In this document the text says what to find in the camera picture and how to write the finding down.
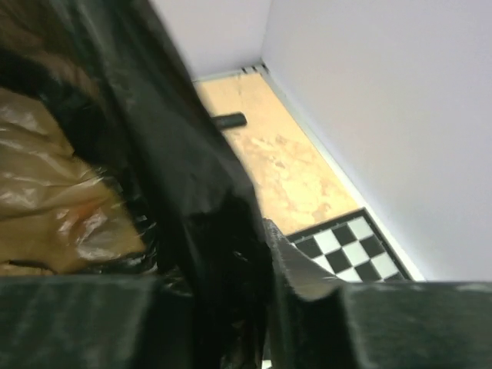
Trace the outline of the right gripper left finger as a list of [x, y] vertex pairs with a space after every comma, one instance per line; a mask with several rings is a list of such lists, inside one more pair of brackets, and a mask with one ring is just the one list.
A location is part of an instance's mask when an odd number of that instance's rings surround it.
[[1, 279], [3, 368], [190, 368], [192, 299], [152, 276]]

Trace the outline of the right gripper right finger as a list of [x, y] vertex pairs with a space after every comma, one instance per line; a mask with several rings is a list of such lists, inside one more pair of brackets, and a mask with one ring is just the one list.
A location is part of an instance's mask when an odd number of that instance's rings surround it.
[[264, 221], [273, 260], [268, 313], [276, 368], [489, 368], [485, 282], [348, 283]]

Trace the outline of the black trash bag roll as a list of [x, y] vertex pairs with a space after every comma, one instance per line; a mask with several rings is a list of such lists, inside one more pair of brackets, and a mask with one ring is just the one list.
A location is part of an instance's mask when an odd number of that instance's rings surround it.
[[227, 115], [215, 115], [212, 120], [220, 131], [244, 127], [248, 123], [245, 115], [241, 112], [235, 112]]

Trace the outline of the black white chessboard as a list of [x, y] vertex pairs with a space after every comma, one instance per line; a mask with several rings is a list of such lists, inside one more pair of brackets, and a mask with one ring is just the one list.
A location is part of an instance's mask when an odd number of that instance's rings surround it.
[[343, 281], [410, 281], [411, 275], [362, 208], [288, 235], [313, 262]]

